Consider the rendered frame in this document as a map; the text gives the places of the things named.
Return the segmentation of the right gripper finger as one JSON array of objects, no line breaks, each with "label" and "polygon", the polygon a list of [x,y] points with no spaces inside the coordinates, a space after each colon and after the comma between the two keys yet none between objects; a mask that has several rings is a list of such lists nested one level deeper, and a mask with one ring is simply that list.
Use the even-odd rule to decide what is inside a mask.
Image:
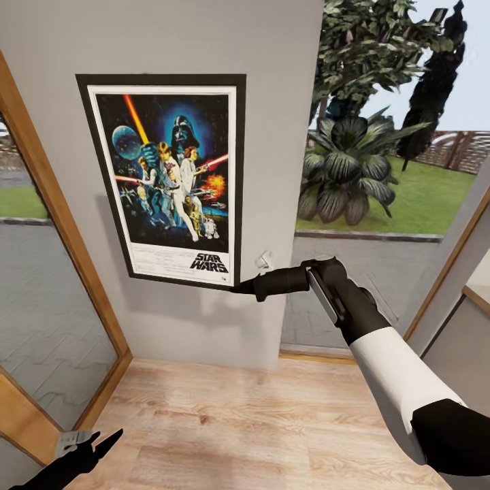
[{"label": "right gripper finger", "polygon": [[230,288],[232,293],[242,293],[242,294],[255,294],[252,281],[244,282],[239,286]]}]

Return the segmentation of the poster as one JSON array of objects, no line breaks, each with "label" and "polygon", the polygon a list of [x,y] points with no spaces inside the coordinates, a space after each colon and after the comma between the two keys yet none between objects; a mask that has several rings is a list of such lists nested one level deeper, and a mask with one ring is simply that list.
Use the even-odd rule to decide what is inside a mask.
[{"label": "poster", "polygon": [[129,279],[241,285],[246,75],[75,78]]}]

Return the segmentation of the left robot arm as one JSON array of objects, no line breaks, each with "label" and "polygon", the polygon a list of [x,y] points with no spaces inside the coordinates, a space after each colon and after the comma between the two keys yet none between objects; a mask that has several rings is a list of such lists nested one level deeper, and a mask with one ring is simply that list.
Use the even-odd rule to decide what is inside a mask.
[{"label": "left robot arm", "polygon": [[53,461],[35,478],[25,485],[14,485],[9,490],[62,490],[75,477],[90,473],[105,454],[123,435],[123,428],[105,439],[93,451],[91,442],[101,435],[93,434],[91,429],[61,433],[57,442]]}]

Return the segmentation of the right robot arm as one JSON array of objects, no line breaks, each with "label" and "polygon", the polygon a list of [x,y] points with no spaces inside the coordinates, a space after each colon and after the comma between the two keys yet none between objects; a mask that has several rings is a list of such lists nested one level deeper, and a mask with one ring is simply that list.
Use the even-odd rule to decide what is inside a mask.
[{"label": "right robot arm", "polygon": [[404,342],[372,294],[348,278],[336,256],[275,269],[266,250],[254,280],[232,293],[267,296],[312,287],[350,347],[391,435],[416,464],[431,466],[453,490],[490,490],[490,418],[463,402]]}]

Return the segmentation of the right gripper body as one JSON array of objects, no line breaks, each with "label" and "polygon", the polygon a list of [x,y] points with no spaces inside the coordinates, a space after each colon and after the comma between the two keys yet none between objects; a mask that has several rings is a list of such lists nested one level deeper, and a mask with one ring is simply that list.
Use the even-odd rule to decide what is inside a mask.
[{"label": "right gripper body", "polygon": [[289,284],[288,268],[274,269],[251,280],[258,302],[264,302],[267,296],[292,293]]}]

